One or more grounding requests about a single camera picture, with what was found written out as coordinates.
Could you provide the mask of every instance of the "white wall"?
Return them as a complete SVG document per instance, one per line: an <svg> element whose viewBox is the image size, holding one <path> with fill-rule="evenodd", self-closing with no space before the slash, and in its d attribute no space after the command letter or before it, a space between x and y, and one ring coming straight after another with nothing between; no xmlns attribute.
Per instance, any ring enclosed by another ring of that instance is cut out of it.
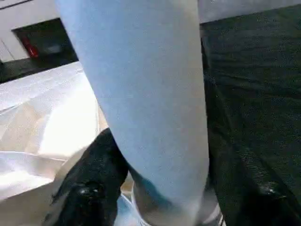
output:
<svg viewBox="0 0 301 226"><path fill-rule="evenodd" d="M201 23L301 4L301 0L198 0Z"/></svg>
<svg viewBox="0 0 301 226"><path fill-rule="evenodd" d="M33 0L0 10L0 21L3 22L0 24L0 39L5 43L13 59L28 58L27 52L12 30L58 17L53 0ZM0 53L1 61L12 60L7 55L2 55L3 53Z"/></svg>

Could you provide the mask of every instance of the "black fabric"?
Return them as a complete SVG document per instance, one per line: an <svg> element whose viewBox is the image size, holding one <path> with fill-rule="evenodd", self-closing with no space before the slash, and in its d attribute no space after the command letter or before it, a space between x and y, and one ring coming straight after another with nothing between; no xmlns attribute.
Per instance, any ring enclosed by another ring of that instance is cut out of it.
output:
<svg viewBox="0 0 301 226"><path fill-rule="evenodd" d="M300 12L298 5L201 25L210 171L227 226L283 225L271 208L278 205L292 208L282 219L300 218ZM275 219L254 224L260 213Z"/></svg>
<svg viewBox="0 0 301 226"><path fill-rule="evenodd" d="M113 226L127 173L127 162L105 129L64 178L43 226Z"/></svg>

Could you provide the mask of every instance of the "red object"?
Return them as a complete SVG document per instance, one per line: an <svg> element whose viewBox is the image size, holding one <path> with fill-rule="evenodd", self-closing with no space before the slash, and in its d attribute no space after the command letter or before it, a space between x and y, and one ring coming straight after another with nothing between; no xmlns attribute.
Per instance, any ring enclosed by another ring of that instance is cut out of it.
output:
<svg viewBox="0 0 301 226"><path fill-rule="evenodd" d="M23 37L21 41L31 58L37 58L39 56L38 49L30 43L27 37Z"/></svg>

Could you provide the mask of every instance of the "white surface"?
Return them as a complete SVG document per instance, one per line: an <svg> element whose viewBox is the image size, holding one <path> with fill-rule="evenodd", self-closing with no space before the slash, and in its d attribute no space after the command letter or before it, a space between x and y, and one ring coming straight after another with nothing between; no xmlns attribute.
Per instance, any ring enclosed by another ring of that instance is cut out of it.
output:
<svg viewBox="0 0 301 226"><path fill-rule="evenodd" d="M53 0L33 0L0 10L0 39L14 59L28 58L27 52L12 30L58 17ZM2 58L2 54L0 59L2 62L9 60L7 57Z"/></svg>
<svg viewBox="0 0 301 226"><path fill-rule="evenodd" d="M0 1L0 8L5 7L5 6L10 6L19 2L22 2L25 0L1 0Z"/></svg>
<svg viewBox="0 0 301 226"><path fill-rule="evenodd" d="M107 127L79 63L1 84L0 99L0 151L67 159Z"/></svg>
<svg viewBox="0 0 301 226"><path fill-rule="evenodd" d="M198 0L201 23L301 4L301 0Z"/></svg>
<svg viewBox="0 0 301 226"><path fill-rule="evenodd" d="M8 49L6 48L5 44L1 39L0 39L0 60L2 62L14 60L13 56L10 54L10 52L8 51Z"/></svg>

